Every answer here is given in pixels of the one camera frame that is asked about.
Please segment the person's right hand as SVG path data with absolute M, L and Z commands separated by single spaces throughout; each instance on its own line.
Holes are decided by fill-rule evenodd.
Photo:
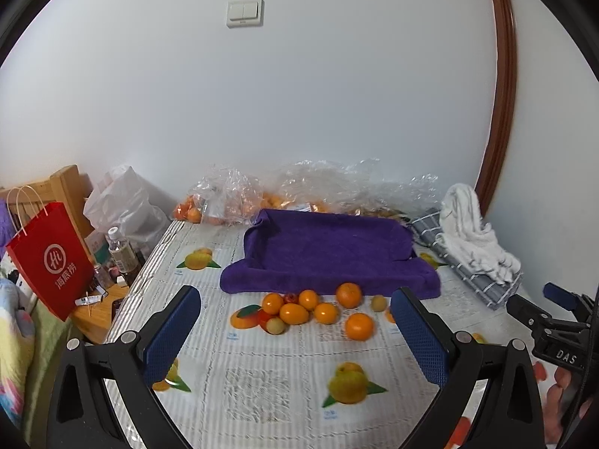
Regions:
M 554 372 L 554 383 L 546 393 L 542 408 L 542 421 L 545 444 L 548 447 L 557 447 L 560 439 L 573 425 L 573 421 L 565 419 L 565 404 L 563 396 L 573 383 L 573 374 L 562 367 L 557 367 Z

